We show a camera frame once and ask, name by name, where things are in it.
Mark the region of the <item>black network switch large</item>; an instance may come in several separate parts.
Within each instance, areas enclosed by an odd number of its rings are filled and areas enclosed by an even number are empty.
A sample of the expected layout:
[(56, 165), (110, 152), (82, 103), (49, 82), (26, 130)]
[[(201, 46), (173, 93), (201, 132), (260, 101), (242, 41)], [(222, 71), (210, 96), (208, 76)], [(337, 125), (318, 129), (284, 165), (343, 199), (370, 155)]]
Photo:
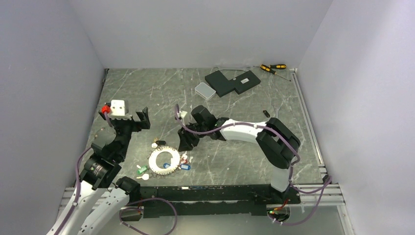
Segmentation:
[(219, 70), (206, 75), (205, 81), (209, 84), (211, 88), (213, 88), (216, 91), (216, 94), (219, 97), (223, 97), (231, 92), (236, 92), (237, 94), (240, 94), (240, 92), (237, 90), (236, 80), (227, 79)]

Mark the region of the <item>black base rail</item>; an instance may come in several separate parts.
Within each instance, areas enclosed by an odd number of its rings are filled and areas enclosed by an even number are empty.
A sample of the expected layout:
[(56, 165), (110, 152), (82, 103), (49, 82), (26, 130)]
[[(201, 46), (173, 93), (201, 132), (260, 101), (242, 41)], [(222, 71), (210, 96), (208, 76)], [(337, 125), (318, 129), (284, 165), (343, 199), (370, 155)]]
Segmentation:
[(144, 218), (177, 215), (250, 214), (265, 216), (273, 205), (300, 204), (293, 188), (280, 193), (270, 184), (227, 186), (140, 186), (129, 206)]

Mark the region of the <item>silver wrench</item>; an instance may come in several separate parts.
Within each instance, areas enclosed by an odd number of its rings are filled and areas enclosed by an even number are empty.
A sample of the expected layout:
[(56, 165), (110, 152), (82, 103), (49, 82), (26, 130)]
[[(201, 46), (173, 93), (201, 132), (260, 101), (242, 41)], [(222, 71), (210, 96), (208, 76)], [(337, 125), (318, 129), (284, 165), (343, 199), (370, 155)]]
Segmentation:
[(280, 108), (276, 105), (273, 106), (274, 112), (275, 112), (275, 118), (279, 118), (279, 110)]

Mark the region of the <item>black network switch small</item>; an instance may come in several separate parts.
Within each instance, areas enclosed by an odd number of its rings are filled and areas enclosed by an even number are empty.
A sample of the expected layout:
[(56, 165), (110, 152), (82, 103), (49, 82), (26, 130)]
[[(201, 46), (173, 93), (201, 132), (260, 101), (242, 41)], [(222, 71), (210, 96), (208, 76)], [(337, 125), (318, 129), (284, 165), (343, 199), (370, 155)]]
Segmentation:
[(242, 94), (260, 83), (261, 80), (251, 70), (233, 79), (234, 90), (237, 94)]

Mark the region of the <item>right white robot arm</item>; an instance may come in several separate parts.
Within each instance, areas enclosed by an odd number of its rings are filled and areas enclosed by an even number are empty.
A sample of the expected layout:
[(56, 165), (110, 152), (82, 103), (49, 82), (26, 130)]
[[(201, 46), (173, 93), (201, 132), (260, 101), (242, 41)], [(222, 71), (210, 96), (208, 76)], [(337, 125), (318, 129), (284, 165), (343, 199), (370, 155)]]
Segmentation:
[(264, 122), (216, 118), (206, 107), (199, 105), (191, 111), (194, 123), (185, 124), (185, 112), (178, 105), (174, 106), (174, 112), (176, 121), (181, 125), (178, 131), (180, 152), (193, 150), (204, 137), (257, 144), (273, 166), (272, 188), (269, 191), (271, 200), (282, 203), (288, 198), (293, 165), (300, 159), (298, 150), (301, 142), (278, 118), (271, 117)]

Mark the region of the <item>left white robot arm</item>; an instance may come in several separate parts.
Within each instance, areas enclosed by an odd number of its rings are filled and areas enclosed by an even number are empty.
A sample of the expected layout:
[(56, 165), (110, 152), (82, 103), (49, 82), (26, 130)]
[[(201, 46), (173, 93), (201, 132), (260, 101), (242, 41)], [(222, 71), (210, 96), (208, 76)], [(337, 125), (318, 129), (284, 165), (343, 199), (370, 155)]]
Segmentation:
[(126, 158), (132, 133), (150, 129), (148, 108), (136, 112), (138, 120), (126, 110), (120, 111), (115, 117), (99, 111), (112, 124), (110, 131), (102, 129), (95, 137), (90, 146), (93, 154), (83, 169), (76, 163), (75, 190), (48, 234), (96, 235), (122, 207), (140, 201), (140, 184), (136, 180), (124, 176), (114, 188), (110, 186)]

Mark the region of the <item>silver disc keyring with keys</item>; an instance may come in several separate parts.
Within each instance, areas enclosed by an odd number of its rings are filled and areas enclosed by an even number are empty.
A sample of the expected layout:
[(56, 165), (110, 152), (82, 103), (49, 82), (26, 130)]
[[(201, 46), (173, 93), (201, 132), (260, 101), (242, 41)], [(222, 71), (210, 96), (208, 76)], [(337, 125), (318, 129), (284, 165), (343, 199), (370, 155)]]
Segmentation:
[(167, 145), (166, 141), (154, 139), (151, 144), (153, 151), (147, 156), (146, 165), (137, 165), (138, 180), (149, 180), (150, 178), (163, 178), (179, 171), (189, 171), (193, 157), (187, 151), (180, 152), (178, 149)]

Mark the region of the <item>white network switch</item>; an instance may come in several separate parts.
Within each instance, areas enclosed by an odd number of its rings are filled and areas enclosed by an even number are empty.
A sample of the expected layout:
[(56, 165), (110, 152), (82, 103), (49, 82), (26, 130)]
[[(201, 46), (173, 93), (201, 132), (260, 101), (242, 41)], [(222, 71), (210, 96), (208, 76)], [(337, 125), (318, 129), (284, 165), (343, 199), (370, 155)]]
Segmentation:
[(204, 100), (210, 100), (216, 95), (216, 90), (204, 82), (201, 82), (195, 87), (195, 92)]

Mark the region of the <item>yellow black screwdriver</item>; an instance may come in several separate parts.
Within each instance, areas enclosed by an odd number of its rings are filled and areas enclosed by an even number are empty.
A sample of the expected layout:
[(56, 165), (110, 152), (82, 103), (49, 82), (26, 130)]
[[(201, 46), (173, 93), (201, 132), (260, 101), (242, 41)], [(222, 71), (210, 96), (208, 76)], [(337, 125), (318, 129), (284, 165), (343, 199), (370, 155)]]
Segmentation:
[(276, 69), (274, 69), (274, 70), (266, 70), (266, 69), (261, 69), (261, 70), (263, 70), (263, 71), (265, 71), (265, 72), (268, 72), (268, 73), (270, 73), (270, 74), (272, 74), (272, 75), (278, 76), (278, 77), (280, 77), (280, 78), (282, 78), (282, 79), (285, 79), (285, 80), (287, 80), (287, 81), (290, 81), (290, 79), (288, 78), (288, 76), (287, 76), (287, 75), (283, 75), (283, 74), (282, 74), (282, 72), (286, 72), (286, 71), (288, 71), (288, 70), (287, 70), (287, 68), (286, 68), (286, 69), (284, 69), (284, 70), (276, 70)]
[(284, 70), (284, 69), (287, 68), (287, 65), (286, 64), (276, 64), (276, 65), (269, 65), (269, 66), (267, 66), (267, 65), (262, 64), (262, 65), (256, 66), (256, 67), (257, 68), (261, 68), (261, 69), (266, 69), (266, 70), (274, 70), (274, 69), (276, 69), (276, 70)]

